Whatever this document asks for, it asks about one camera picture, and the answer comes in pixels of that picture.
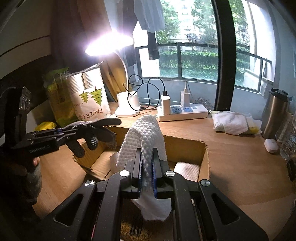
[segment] green hedge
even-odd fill
[[[171,71],[175,72],[178,69],[177,51],[164,51],[159,54],[159,66],[162,75],[169,74]],[[218,53],[193,50],[181,52],[181,58],[182,72],[186,73],[186,76],[190,76],[191,78],[217,79]],[[250,68],[250,56],[237,53],[237,85],[243,85],[244,68]]]

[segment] yellow package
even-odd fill
[[[56,123],[44,121],[35,128],[35,131],[44,131],[48,129],[54,129],[57,126]]]

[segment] black cloth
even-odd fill
[[[159,59],[159,51],[156,43],[155,33],[148,33],[148,54],[149,60]]]

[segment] tree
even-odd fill
[[[237,43],[250,45],[248,23],[242,0],[229,0]]]
[[[229,0],[235,27],[236,41],[243,45],[249,45],[248,23],[241,0]],[[194,0],[191,14],[197,17],[194,25],[204,34],[201,34],[201,43],[217,44],[217,30],[214,10],[210,0]]]
[[[204,34],[200,35],[200,42],[218,44],[214,10],[210,0],[194,0],[191,15],[197,17],[193,22]]]
[[[186,34],[186,37],[187,37],[189,43],[197,43],[199,41],[198,36],[193,33]]]
[[[178,20],[178,13],[173,6],[165,0],[161,0],[161,4],[163,6],[165,29],[156,32],[156,39],[159,44],[165,44],[180,33],[180,21]]]

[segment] power strip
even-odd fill
[[[164,115],[162,107],[158,106],[156,118],[163,122],[207,118],[207,115],[208,111],[202,104],[190,104],[190,107],[171,105],[169,115]]]

